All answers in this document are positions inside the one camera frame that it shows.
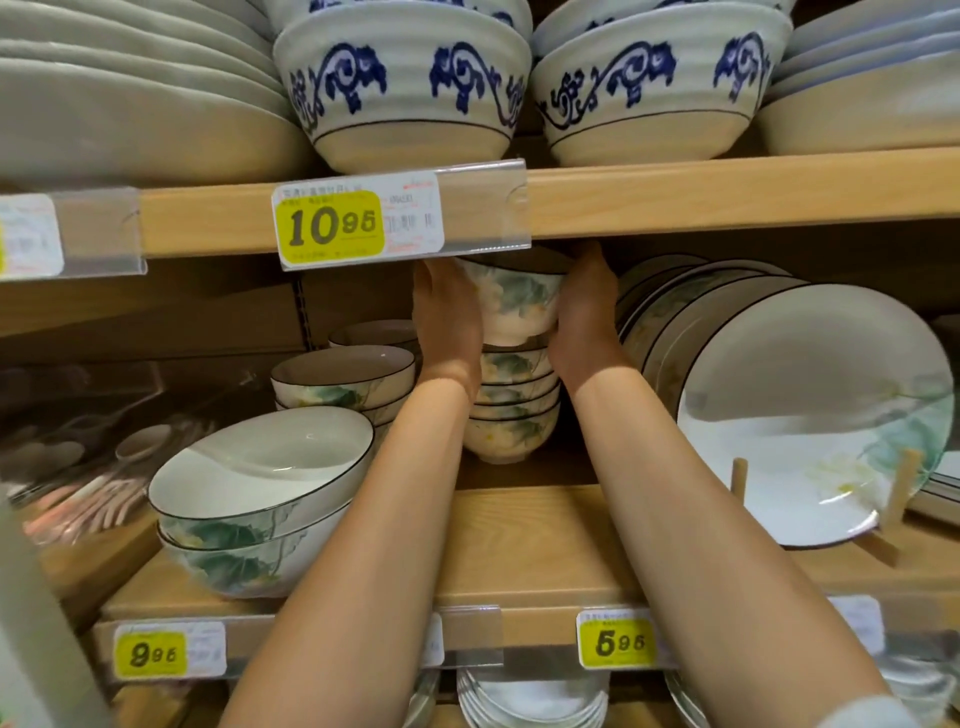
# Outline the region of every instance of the small bowl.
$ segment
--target small bowl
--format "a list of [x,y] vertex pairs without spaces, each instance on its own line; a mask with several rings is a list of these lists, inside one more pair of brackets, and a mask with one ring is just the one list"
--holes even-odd
[[464,447],[485,463],[508,465],[525,460],[546,442],[557,426],[560,403],[552,409],[517,420],[467,420]]
[[349,503],[300,530],[253,546],[198,550],[160,541],[194,578],[219,595],[233,599],[289,596],[316,561]]
[[284,407],[326,404],[369,410],[410,393],[415,359],[398,347],[334,347],[276,365],[271,382],[276,401]]
[[519,384],[481,384],[476,404],[518,404],[538,400],[557,386],[560,377],[550,372]]
[[504,23],[409,0],[317,12],[283,31],[274,58],[314,148],[347,174],[501,159],[532,64]]
[[710,159],[754,118],[793,25],[760,5],[708,2],[616,20],[531,77],[564,166]]
[[560,399],[560,382],[542,397],[535,400],[521,401],[514,404],[474,404],[470,409],[470,416],[474,420],[518,420],[524,417],[540,415]]
[[484,343],[519,347],[557,323],[560,286],[573,261],[547,248],[457,258],[480,297]]

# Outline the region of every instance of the white bowl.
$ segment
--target white bowl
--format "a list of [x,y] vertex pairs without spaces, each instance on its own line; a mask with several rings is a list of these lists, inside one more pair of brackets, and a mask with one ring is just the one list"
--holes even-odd
[[271,382],[276,401],[284,407],[375,409],[413,390],[414,358],[398,347],[321,349],[277,364]]
[[760,110],[775,155],[960,144],[960,51],[808,88]]
[[456,258],[480,297],[484,343],[519,347],[557,323],[560,286],[573,261],[547,248]]
[[315,13],[274,58],[317,152],[348,174],[500,159],[531,64],[505,24],[409,0]]
[[289,596],[317,560],[349,503],[298,531],[242,548],[200,551],[178,546],[160,531],[163,547],[217,594],[234,599]]
[[464,447],[486,463],[507,465],[525,460],[553,434],[560,403],[533,417],[517,420],[467,420]]
[[[542,59],[577,36],[615,20],[690,2],[705,0],[567,0],[547,15],[534,31],[534,58]],[[743,0],[789,15],[796,0]]]
[[372,460],[373,436],[366,418],[337,407],[262,415],[179,452],[147,496],[160,531],[181,546],[262,543],[353,498]]
[[771,8],[710,2],[570,40],[531,78],[553,155],[591,166],[726,152],[753,119],[791,30]]

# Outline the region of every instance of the white plate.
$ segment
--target white plate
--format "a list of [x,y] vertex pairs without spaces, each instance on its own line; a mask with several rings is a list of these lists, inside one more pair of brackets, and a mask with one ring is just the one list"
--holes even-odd
[[154,61],[127,53],[84,48],[81,45],[38,43],[33,40],[0,40],[0,58],[73,63],[87,68],[115,71],[161,84],[215,93],[251,104],[285,119],[293,119],[293,110],[285,96],[250,79],[214,68]]
[[0,59],[0,98],[0,179],[26,188],[290,180],[314,160],[263,109],[110,71]]
[[960,52],[808,88],[764,107],[756,122],[775,155],[960,144]]
[[839,38],[956,7],[956,0],[860,0],[800,26],[783,57],[791,59]]
[[807,285],[763,299],[703,347],[677,424],[724,482],[750,463],[746,507],[782,546],[876,525],[904,449],[939,460],[953,420],[947,355],[926,323],[867,288]]
[[157,61],[216,68],[256,81],[277,93],[286,93],[276,78],[226,53],[51,5],[0,0],[0,37],[70,43]]
[[773,81],[783,79],[816,68],[824,63],[839,61],[857,53],[874,51],[894,43],[918,40],[938,33],[960,31],[960,10],[936,12],[926,17],[904,20],[883,28],[858,33],[855,36],[840,38],[832,43],[801,53],[789,61],[774,68]]

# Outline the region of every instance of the bowl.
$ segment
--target bowl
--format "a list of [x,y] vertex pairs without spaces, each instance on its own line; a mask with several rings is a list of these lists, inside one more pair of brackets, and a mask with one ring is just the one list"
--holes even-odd
[[547,248],[456,258],[477,289],[484,343],[520,347],[557,323],[560,286],[573,261]]
[[[534,31],[534,58],[542,59],[564,43],[615,20],[674,5],[705,0],[567,0],[547,15]],[[743,0],[789,15],[796,0]]]
[[208,589],[234,599],[289,596],[316,561],[349,503],[320,521],[253,546],[198,550],[159,532],[173,558]]
[[370,410],[397,401],[414,388],[415,357],[398,347],[334,347],[295,356],[271,372],[276,401],[284,407],[326,404]]
[[252,546],[298,531],[353,498],[372,461],[373,426],[310,407],[225,427],[157,471],[147,497],[164,537],[193,550]]
[[710,159],[750,125],[793,29],[734,2],[633,15],[576,37],[534,69],[534,98],[565,166]]
[[505,24],[409,0],[315,13],[283,31],[274,58],[303,130],[347,174],[502,158],[531,65]]
[[550,372],[539,379],[519,384],[481,384],[477,392],[477,404],[518,404],[538,400],[557,386],[560,381],[556,372]]
[[553,434],[560,403],[552,409],[516,420],[467,420],[464,447],[485,463],[507,465],[525,460]]
[[560,399],[560,382],[542,397],[535,400],[520,401],[513,404],[474,404],[470,416],[474,420],[517,420],[523,417],[539,415],[552,409]]

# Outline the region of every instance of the large serving bowl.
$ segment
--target large serving bowl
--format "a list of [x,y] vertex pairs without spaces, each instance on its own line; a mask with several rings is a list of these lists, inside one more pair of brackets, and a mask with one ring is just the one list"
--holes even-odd
[[553,434],[560,416],[560,403],[552,409],[516,420],[467,420],[464,447],[486,463],[518,463]]
[[709,2],[570,40],[532,76],[551,151],[566,166],[726,152],[753,119],[792,28],[771,8]]
[[367,418],[337,407],[262,415],[179,452],[147,495],[160,532],[179,546],[263,543],[353,498],[372,460],[373,437]]
[[284,407],[326,404],[370,410],[410,393],[414,359],[398,347],[334,347],[277,364],[271,382],[276,401]]
[[477,289],[484,343],[519,347],[557,323],[560,286],[572,260],[546,248],[457,258]]
[[531,65],[504,23],[408,0],[315,13],[274,58],[317,152],[348,174],[500,159]]

